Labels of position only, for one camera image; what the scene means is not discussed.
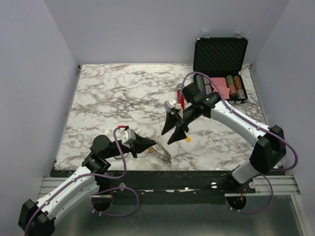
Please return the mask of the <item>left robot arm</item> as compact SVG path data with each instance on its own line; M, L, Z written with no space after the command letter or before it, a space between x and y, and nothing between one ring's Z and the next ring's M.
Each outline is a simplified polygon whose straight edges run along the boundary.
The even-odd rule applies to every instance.
M44 197L24 202L18 226L26 236L52 235L55 224L63 213L84 198L106 193L109 189L108 180L125 177L127 168L124 154L131 153L137 157L139 153L156 145L156 141L143 138L128 127L119 126L117 129L125 135L121 140L111 141L105 135L96 136L90 147L91 152L68 179ZM118 176L109 176L106 172L111 165L107 159L118 155L123 162L123 172Z

